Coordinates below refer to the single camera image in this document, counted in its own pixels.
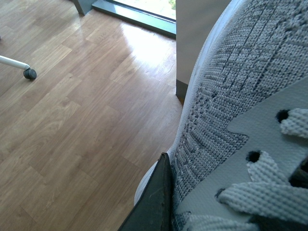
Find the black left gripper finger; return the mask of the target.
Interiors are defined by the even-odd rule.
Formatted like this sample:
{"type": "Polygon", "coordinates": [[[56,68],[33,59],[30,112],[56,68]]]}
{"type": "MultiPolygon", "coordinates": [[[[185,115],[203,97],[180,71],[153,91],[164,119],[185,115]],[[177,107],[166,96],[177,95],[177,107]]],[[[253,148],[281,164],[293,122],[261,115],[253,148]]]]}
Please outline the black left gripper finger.
{"type": "Polygon", "coordinates": [[[170,231],[173,176],[169,156],[162,153],[139,201],[120,231],[170,231]]]}

